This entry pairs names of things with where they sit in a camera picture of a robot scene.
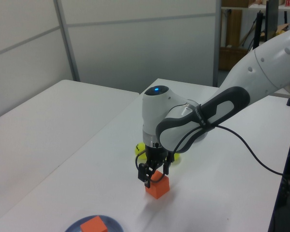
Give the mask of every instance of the floor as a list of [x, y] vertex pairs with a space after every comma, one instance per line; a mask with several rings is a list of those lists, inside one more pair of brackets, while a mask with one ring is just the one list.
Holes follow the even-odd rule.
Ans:
[[[218, 87], [228, 75], [228, 71], [218, 72]], [[287, 158], [285, 173], [290, 174], [290, 152]], [[276, 205], [273, 211], [268, 232], [290, 232], [290, 180], [282, 179]]]

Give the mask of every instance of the orange block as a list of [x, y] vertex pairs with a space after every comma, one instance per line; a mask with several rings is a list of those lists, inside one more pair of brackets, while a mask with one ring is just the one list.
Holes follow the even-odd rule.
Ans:
[[107, 227], [99, 216], [96, 216], [81, 225], [82, 232], [107, 232]]
[[[161, 172], [155, 171], [155, 173], [151, 176], [151, 179], [158, 180], [159, 178], [161, 178], [161, 176]], [[145, 187], [145, 190], [154, 198], [158, 199], [170, 190], [169, 178], [167, 176], [164, 176], [164, 178], [158, 183], [151, 182], [150, 188]]]

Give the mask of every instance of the white table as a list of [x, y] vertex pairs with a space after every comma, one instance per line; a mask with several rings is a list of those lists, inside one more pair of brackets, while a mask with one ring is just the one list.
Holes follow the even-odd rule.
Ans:
[[[158, 79], [199, 103], [216, 89]], [[266, 97], [222, 125], [282, 172], [290, 146], [287, 99]], [[156, 200], [137, 178], [142, 95], [0, 219], [0, 232], [62, 232], [80, 218], [108, 215], [125, 232], [264, 232], [280, 177], [261, 167], [242, 142], [214, 129], [170, 168], [171, 190]]]
[[139, 94], [60, 81], [0, 117], [0, 217]]

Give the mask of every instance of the yellow ball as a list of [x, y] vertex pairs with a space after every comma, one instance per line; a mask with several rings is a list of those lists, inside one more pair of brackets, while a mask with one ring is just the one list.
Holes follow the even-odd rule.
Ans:
[[[144, 151], [145, 150], [145, 144], [144, 143], [139, 143], [135, 146], [135, 150], [134, 150], [134, 153], [135, 155], [137, 156], [140, 152]], [[144, 152], [143, 154], [141, 154], [139, 156], [139, 159], [141, 160], [145, 160], [147, 159], [146, 157], [146, 153]]]
[[175, 154], [174, 154], [174, 160], [178, 160], [179, 156], [180, 156], [179, 153], [175, 153]]

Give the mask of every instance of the black cable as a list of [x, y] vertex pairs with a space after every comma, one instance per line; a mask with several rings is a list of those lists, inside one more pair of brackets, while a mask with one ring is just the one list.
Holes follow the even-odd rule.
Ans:
[[[177, 146], [175, 147], [175, 149], [174, 149], [174, 151], [172, 152], [172, 156], [174, 156], [175, 155], [175, 153], [176, 153], [176, 151], [177, 151], [177, 149], [179, 148], [179, 146], [182, 144], [182, 142], [191, 134], [191, 133], [193, 133], [193, 132], [195, 132], [196, 130], [198, 130], [198, 129], [200, 129], [201, 127], [196, 127], [196, 128], [194, 128], [194, 129], [192, 129], [191, 131], [189, 131], [180, 141], [179, 141], [179, 143], [177, 144]], [[170, 166], [171, 165], [171, 160], [172, 159], [170, 159], [169, 161], [168, 161], [168, 165]], [[157, 183], [157, 182], [159, 182], [160, 180], [162, 180], [163, 178], [164, 178], [164, 176], [165, 176], [165, 172], [163, 172], [163, 174], [162, 174], [162, 176], [158, 179], [158, 180], [152, 180], [152, 179], [150, 179], [150, 181], [151, 182], [153, 182], [153, 183]]]
[[135, 158], [135, 166], [137, 168], [137, 170], [139, 170], [139, 166], [137, 166], [137, 160], [139, 159], [139, 157], [145, 153], [145, 150], [141, 151], [139, 154], [137, 154], [136, 158]]
[[242, 47], [244, 47], [244, 44], [245, 44], [245, 42], [246, 42], [246, 40], [247, 40], [247, 38], [248, 38], [248, 35], [252, 32], [253, 25], [255, 25], [256, 21], [257, 21], [257, 17], [256, 17], [255, 20], [253, 21], [253, 23], [252, 23], [252, 25], [251, 25], [251, 28], [250, 28], [249, 31], [248, 31], [247, 37], [245, 38], [244, 42], [242, 43]]
[[251, 42], [250, 42], [250, 44], [249, 44], [249, 46], [248, 46], [248, 48], [247, 48], [247, 53], [250, 51], [250, 49], [251, 49], [250, 46], [252, 45], [252, 42], [253, 42], [254, 40], [255, 40], [255, 37], [252, 38], [252, 40], [251, 40]]
[[269, 167], [267, 167], [265, 164], [263, 164], [263, 163], [258, 159], [258, 157], [255, 155], [255, 153], [253, 153], [253, 151], [251, 150], [251, 148], [249, 147], [249, 145], [246, 143], [246, 141], [245, 141], [245, 140], [244, 140], [244, 139], [243, 139], [239, 134], [237, 134], [236, 132], [230, 130], [229, 128], [223, 127], [223, 126], [219, 126], [219, 125], [218, 125], [218, 126], [216, 126], [216, 127], [221, 128], [221, 129], [224, 129], [224, 130], [229, 131], [229, 132], [231, 132], [232, 134], [236, 135], [236, 136], [237, 136], [237, 137], [238, 137], [238, 138], [239, 138], [239, 139], [240, 139], [240, 140], [245, 144], [245, 146], [248, 148], [248, 150], [250, 151], [250, 153], [252, 154], [252, 156], [256, 159], [256, 161], [258, 161], [258, 163], [261, 164], [264, 168], [266, 168], [266, 169], [269, 170], [270, 172], [273, 172], [273, 173], [275, 173], [275, 174], [277, 174], [277, 175], [281, 175], [281, 176], [284, 177], [284, 178], [290, 178], [290, 175], [276, 172], [276, 171], [270, 169]]

